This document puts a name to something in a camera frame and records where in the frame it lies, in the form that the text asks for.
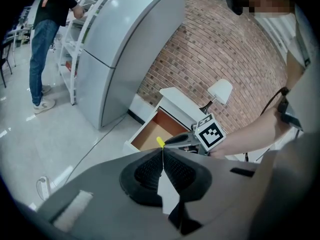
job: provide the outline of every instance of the white lamp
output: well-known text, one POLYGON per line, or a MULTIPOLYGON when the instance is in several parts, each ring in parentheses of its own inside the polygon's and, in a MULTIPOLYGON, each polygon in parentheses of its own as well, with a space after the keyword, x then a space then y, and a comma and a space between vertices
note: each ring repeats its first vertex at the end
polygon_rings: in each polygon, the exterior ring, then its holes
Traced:
POLYGON ((232 84, 226 79, 220 79, 214 85, 208 88, 208 93, 213 97, 207 105, 201 107, 203 113, 207 113, 208 108, 212 105, 213 101, 217 99, 220 103, 226 104, 232 91, 232 84))

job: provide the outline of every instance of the person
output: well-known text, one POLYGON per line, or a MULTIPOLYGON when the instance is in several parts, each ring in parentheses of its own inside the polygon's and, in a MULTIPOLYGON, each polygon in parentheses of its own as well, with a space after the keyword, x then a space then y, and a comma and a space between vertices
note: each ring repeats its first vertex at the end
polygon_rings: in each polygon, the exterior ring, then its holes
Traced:
POLYGON ((53 99, 43 97, 51 87, 42 84, 42 72, 59 27, 66 25, 69 9, 76 19, 84 16, 84 9, 75 0, 41 0, 36 12, 29 71, 29 87, 35 114, 51 109, 56 103, 53 99))
MULTIPOLYGON (((291 90, 305 69, 316 59, 319 44, 311 25, 301 8, 293 0, 247 0, 254 13, 275 17, 293 13, 296 19, 296 36, 292 39, 286 56, 287 81, 291 90)), ((283 122, 278 112, 280 100, 249 125, 227 134, 224 141, 210 151, 210 155, 223 158, 227 155, 243 154, 272 145, 284 136, 291 126, 283 122)))

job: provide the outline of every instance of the lamp shade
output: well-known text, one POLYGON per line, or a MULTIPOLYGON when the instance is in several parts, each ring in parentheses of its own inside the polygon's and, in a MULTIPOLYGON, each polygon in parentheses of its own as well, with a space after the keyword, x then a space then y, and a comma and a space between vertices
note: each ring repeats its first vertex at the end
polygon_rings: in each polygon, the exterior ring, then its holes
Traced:
POLYGON ((232 84, 226 79, 220 79, 208 88, 211 96, 215 97, 220 103, 226 104, 232 91, 232 84))

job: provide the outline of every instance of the white sneaker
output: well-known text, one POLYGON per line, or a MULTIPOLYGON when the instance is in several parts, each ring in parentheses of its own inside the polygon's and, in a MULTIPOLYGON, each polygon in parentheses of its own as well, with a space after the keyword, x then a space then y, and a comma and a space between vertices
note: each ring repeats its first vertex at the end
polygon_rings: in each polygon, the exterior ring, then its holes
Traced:
POLYGON ((44 97, 42 97, 39 106, 33 105, 33 112, 35 114, 39 114, 42 111, 52 109, 55 104, 56 101, 54 99, 45 99, 44 97))
POLYGON ((51 90, 50 85, 42 85, 42 94, 46 94, 51 90))

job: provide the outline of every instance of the black shirt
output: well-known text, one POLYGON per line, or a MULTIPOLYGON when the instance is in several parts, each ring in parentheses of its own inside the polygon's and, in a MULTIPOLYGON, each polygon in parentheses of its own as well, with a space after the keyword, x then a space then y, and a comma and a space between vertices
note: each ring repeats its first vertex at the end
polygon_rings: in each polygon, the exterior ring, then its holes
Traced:
POLYGON ((75 0, 47 0, 43 7, 44 0, 41 0, 36 11, 33 28, 44 20, 53 20, 60 26, 66 25, 69 9, 75 7, 75 0))

